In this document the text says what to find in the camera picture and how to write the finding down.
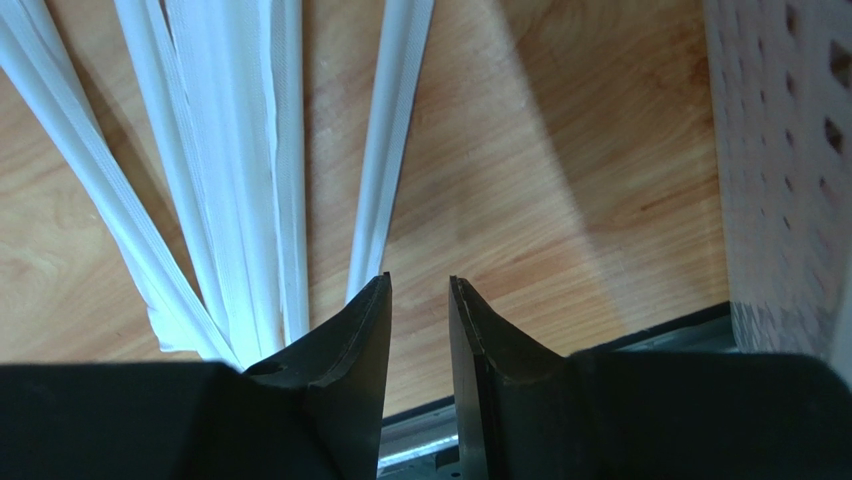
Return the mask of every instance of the perforated panel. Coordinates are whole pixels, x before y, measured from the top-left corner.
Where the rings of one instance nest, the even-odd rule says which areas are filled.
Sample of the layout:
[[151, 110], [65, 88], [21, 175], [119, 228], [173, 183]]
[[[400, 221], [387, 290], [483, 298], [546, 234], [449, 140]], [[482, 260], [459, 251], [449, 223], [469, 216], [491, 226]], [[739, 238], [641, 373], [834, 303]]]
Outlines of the perforated panel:
[[826, 357], [852, 243], [852, 1], [704, 7], [737, 343]]

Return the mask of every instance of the white zipper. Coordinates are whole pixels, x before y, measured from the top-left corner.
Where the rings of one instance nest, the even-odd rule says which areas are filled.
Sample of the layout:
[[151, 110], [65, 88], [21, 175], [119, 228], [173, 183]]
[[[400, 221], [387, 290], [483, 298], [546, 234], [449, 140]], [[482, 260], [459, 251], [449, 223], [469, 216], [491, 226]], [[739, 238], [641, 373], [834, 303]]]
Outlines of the white zipper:
[[386, 0], [352, 239], [349, 302], [382, 266], [434, 0]]
[[162, 327], [160, 317], [170, 318], [173, 324], [166, 335], [178, 345], [186, 343], [180, 330], [198, 332], [192, 342], [202, 357], [238, 365], [112, 157], [91, 107], [80, 96], [82, 89], [69, 81], [71, 62], [55, 43], [59, 36], [40, 34], [52, 23], [43, 17], [47, 9], [39, 3], [0, 2], [0, 65], [80, 179], [122, 254], [131, 259], [133, 279], [140, 292], [148, 293], [145, 300], [156, 312], [152, 320]]

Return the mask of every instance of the black metal jaw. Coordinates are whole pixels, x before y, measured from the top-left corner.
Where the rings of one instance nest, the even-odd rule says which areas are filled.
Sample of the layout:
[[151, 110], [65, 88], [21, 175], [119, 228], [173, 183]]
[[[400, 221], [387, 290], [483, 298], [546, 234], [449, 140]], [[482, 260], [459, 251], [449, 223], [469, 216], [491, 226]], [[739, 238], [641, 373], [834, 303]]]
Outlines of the black metal jaw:
[[450, 280], [466, 479], [852, 478], [852, 397], [788, 355], [562, 358]]
[[0, 367], [0, 478], [376, 478], [390, 276], [243, 375], [218, 363]]

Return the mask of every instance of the wooden surface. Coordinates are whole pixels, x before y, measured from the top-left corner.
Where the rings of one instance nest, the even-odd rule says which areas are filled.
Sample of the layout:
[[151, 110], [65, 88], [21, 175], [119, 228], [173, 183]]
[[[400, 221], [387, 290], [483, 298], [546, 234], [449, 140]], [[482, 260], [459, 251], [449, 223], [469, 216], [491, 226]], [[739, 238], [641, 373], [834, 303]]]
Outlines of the wooden surface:
[[[50, 3], [191, 274], [114, 8]], [[382, 2], [306, 0], [311, 311], [342, 305]], [[561, 353], [728, 299], [698, 0], [438, 0], [384, 268], [386, 413], [451, 394], [448, 277]], [[162, 354], [102, 221], [0, 77], [0, 360]]]

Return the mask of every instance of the zipper teeth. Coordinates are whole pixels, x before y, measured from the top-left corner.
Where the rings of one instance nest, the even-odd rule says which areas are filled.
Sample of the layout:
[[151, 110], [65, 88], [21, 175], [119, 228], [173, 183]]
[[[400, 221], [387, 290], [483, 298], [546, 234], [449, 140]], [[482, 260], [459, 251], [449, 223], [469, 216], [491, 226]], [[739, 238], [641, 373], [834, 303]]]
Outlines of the zipper teeth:
[[380, 273], [434, 0], [385, 1], [346, 301]]
[[[236, 363], [227, 342], [224, 341], [189, 287], [165, 242], [154, 227], [124, 174], [115, 163], [115, 159], [106, 147], [99, 129], [91, 122], [87, 113], [91, 111], [91, 107], [84, 106], [88, 102], [85, 98], [80, 98], [77, 95], [73, 85], [69, 85], [67, 76], [62, 72], [60, 62], [55, 60], [58, 49], [54, 48], [51, 52], [45, 43], [45, 39], [34, 28], [35, 22], [31, 20], [31, 16], [39, 14], [39, 11], [28, 10], [21, 0], [7, 3], [3, 7], [0, 8], [0, 12], [6, 20], [10, 33], [17, 39], [21, 50], [27, 54], [31, 62], [29, 66], [33, 73], [41, 80], [52, 97], [50, 99], [30, 98], [29, 100], [36, 102], [31, 106], [36, 107], [34, 110], [41, 112], [42, 107], [40, 105], [48, 108], [49, 102], [52, 100], [61, 112], [62, 118], [40, 117], [39, 120], [42, 123], [48, 122], [49, 124], [64, 121], [65, 128], [70, 128], [71, 133], [76, 135], [76, 140], [85, 148], [85, 152], [79, 152], [83, 154], [82, 157], [66, 155], [66, 159], [72, 167], [75, 167], [75, 172], [95, 201], [116, 241], [124, 245], [122, 251], [143, 257], [140, 258], [141, 261], [136, 263], [146, 272], [148, 279], [159, 280], [153, 282], [158, 287], [158, 294], [166, 298], [173, 298], [179, 305], [178, 307], [172, 302], [165, 302], [176, 321], [181, 321], [184, 318], [184, 316], [175, 315], [174, 309], [178, 308], [178, 310], [186, 313], [185, 321], [192, 322], [196, 329], [204, 332], [204, 338], [199, 339], [201, 341], [198, 345], [200, 353], [211, 358], [221, 356], [225, 361], [232, 364]], [[11, 69], [26, 67], [26, 65], [13, 65]], [[53, 127], [48, 130], [49, 133], [53, 132]], [[63, 145], [66, 149], [70, 149], [72, 146], [68, 142], [73, 142], [73, 139], [55, 138], [54, 142], [58, 146]], [[73, 154], [74, 152], [67, 150], [63, 153]], [[98, 174], [106, 181], [106, 189], [98, 185]], [[112, 200], [117, 200], [117, 203], [123, 208], [119, 208], [111, 202], [110, 197], [114, 197]], [[144, 257], [149, 257], [153, 262], [146, 262]], [[169, 293], [163, 295], [163, 289]]]

